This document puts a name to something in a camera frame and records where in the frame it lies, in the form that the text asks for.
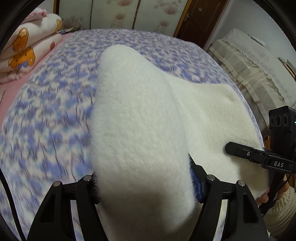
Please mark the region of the person right hand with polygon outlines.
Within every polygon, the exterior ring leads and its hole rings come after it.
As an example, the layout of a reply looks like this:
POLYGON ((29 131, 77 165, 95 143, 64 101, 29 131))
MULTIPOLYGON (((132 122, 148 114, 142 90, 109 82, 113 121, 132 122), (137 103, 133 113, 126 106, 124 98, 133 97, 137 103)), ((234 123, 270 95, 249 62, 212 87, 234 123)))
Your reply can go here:
POLYGON ((261 206, 263 203, 266 203, 269 199, 268 197, 269 188, 266 189, 266 191, 262 194, 262 196, 258 197, 255 202, 257 206, 261 206))

